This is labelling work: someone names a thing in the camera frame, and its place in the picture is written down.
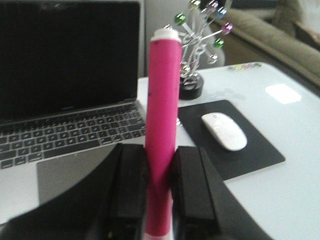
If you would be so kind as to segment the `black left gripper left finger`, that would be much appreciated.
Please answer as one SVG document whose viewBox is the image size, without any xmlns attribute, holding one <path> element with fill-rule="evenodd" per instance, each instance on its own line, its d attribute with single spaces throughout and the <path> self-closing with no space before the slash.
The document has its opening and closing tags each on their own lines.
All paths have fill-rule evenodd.
<svg viewBox="0 0 320 240">
<path fill-rule="evenodd" d="M 124 144 L 106 221 L 107 240 L 140 240 L 144 230 L 148 163 L 140 144 Z"/>
</svg>

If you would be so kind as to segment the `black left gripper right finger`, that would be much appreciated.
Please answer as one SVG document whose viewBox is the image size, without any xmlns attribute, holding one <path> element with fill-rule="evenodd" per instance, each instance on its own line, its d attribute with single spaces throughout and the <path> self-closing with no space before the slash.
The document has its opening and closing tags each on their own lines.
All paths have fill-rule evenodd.
<svg viewBox="0 0 320 240">
<path fill-rule="evenodd" d="M 179 146 L 171 163 L 173 236 L 175 240 L 206 240 L 220 229 L 196 147 Z"/>
</svg>

